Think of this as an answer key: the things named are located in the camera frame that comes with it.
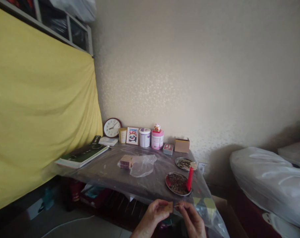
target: beige wall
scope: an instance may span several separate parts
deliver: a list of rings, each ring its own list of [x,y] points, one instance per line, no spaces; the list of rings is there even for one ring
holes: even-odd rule
[[[208,182],[229,155],[300,139],[300,0],[96,1],[103,121],[188,136]]]

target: transparent plastic tablecloth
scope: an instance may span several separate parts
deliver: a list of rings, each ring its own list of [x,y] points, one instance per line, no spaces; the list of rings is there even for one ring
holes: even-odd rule
[[[123,155],[151,155],[157,157],[154,163],[153,172],[145,177],[135,178],[130,175],[130,170],[121,169],[117,166]],[[181,200],[194,204],[194,199],[200,199],[196,204],[196,210],[203,218],[205,226],[208,227],[210,238],[229,238],[226,226],[219,212],[216,210],[213,215],[208,215],[204,202],[205,198],[212,199],[211,193],[200,171],[194,171],[192,181],[192,193],[186,197],[172,193],[166,186],[165,177],[169,172],[175,171],[188,177],[189,172],[178,168],[175,159],[185,157],[195,161],[191,152],[173,152],[173,155],[166,155],[162,150],[154,150],[151,147],[142,148],[136,145],[117,144],[111,147],[91,162],[80,169],[73,169],[66,166],[52,163],[52,172],[77,179],[84,183],[107,187],[118,192],[129,194],[135,199],[150,204],[160,198],[174,203]]]

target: yellow curtain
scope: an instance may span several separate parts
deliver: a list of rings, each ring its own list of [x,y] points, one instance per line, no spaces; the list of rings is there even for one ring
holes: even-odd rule
[[[92,57],[0,9],[0,208],[102,135]]]

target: picture frame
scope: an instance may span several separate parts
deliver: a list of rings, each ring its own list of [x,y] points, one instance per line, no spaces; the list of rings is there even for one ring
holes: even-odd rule
[[[127,144],[139,145],[139,128],[138,127],[127,127]]]

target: candle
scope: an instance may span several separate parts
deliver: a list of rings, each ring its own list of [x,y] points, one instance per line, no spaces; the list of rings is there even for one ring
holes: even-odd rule
[[[191,191],[193,172],[194,172],[194,169],[192,167],[190,167],[189,178],[188,178],[187,184],[186,184],[188,191]]]

